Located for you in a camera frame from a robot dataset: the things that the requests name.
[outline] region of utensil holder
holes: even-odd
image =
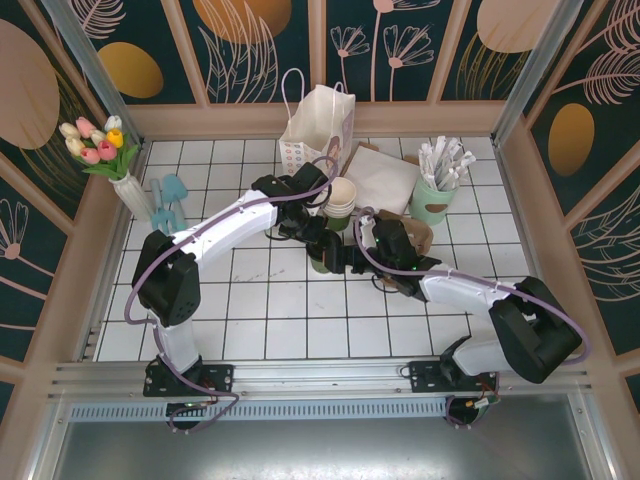
[[[427,225],[437,225],[447,214],[447,209],[457,191],[457,188],[446,192],[434,190],[422,177],[419,177],[409,199],[411,217]]]

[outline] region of wallpaper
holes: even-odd
[[[568,213],[640,139],[640,2],[607,4],[531,133]]]
[[[66,241],[0,179],[0,355],[24,360]]]
[[[125,103],[195,103],[160,1],[68,1]]]
[[[327,85],[342,82],[359,101],[426,100],[451,6],[328,0]]]
[[[57,126],[79,116],[95,118],[16,0],[0,7],[2,45],[0,152],[74,218],[88,176]]]
[[[615,352],[640,348],[640,168],[571,235]]]
[[[306,0],[180,0],[211,103],[281,102],[280,81],[298,68],[309,87]],[[286,94],[300,98],[287,77]]]
[[[558,0],[473,0],[441,100],[506,100]]]
[[[582,23],[585,15],[591,8],[591,5],[593,5],[593,0],[584,0],[575,20],[571,23],[571,25],[567,25],[567,28],[569,28],[569,33],[567,33],[567,35],[565,36],[564,41],[562,42],[562,45],[560,45],[560,48],[558,48],[558,51],[553,57],[553,60],[551,60],[551,62],[549,63],[549,66],[547,67],[547,69],[544,72],[544,75],[540,79],[538,86],[533,91],[533,93],[531,94],[531,97],[529,98],[529,101],[527,102],[527,105],[524,107],[525,116],[529,115],[529,112],[531,111],[536,101],[538,100],[538,97],[540,96],[540,92],[542,92],[542,89],[546,86],[547,80],[549,76],[551,76],[551,73],[558,66],[558,62],[560,62],[560,59],[564,55],[564,52],[566,51],[569,43],[571,43],[571,40],[573,40],[573,36],[576,34],[576,30],[578,30],[578,28],[580,27],[580,24]]]
[[[631,392],[633,403],[636,405],[636,410],[640,413],[640,373],[630,375],[625,380],[627,381],[627,386]]]
[[[13,387],[14,385],[12,383],[0,382],[0,425],[2,425],[2,419],[9,406]]]

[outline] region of paper cup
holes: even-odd
[[[324,207],[327,228],[341,232],[349,225],[351,213],[356,208],[356,186],[344,177],[337,177],[331,183],[331,197]]]
[[[331,182],[331,197],[327,206],[344,207],[356,201],[356,186],[344,177],[336,177]]]
[[[309,261],[311,267],[318,273],[329,273],[329,269],[324,266],[322,262],[322,250],[317,250],[312,245],[306,247],[307,255],[309,255]]]
[[[440,192],[429,187],[422,177],[418,177],[409,200],[409,213],[412,218],[427,225],[437,225],[444,220],[447,209],[458,189]]]

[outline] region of light blue object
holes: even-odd
[[[152,178],[149,184],[151,185],[151,193],[153,193],[153,201],[156,208],[155,213],[151,215],[151,228],[162,230],[162,233],[169,235],[169,223],[175,228],[176,216],[173,212],[164,209],[162,194],[160,193],[160,182],[156,178]]]
[[[187,222],[184,219],[184,210],[180,200],[187,198],[189,192],[184,186],[182,180],[177,175],[169,174],[162,179],[162,200],[173,206],[176,218],[176,231],[180,232],[187,229]]]

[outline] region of tulip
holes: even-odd
[[[95,125],[84,117],[78,117],[78,120],[76,120],[76,127],[78,127],[78,131],[80,132],[80,135],[82,135],[82,138],[89,138],[91,130],[96,130]]]
[[[82,149],[85,148],[85,144],[82,143],[82,140],[75,137],[65,138],[64,143],[67,145],[67,150],[71,152],[71,155],[75,155],[76,157],[80,155]]]
[[[116,146],[116,148],[120,148],[124,143],[122,132],[117,128],[112,128],[107,132],[107,140],[113,143]]]
[[[113,130],[117,128],[118,130],[122,129],[122,120],[118,115],[111,115],[107,119],[107,123],[104,124],[104,131],[108,132],[109,130]]]
[[[95,165],[100,161],[100,155],[95,148],[83,148],[80,152],[80,156],[90,165]]]
[[[94,145],[98,145],[102,140],[106,140],[107,136],[104,134],[102,130],[91,130],[91,141]]]
[[[64,136],[64,138],[80,138],[80,132],[70,123],[65,122],[60,125],[58,129],[60,130],[60,133]]]
[[[118,149],[108,140],[103,140],[98,144],[98,155],[105,161],[110,161],[118,155]]]

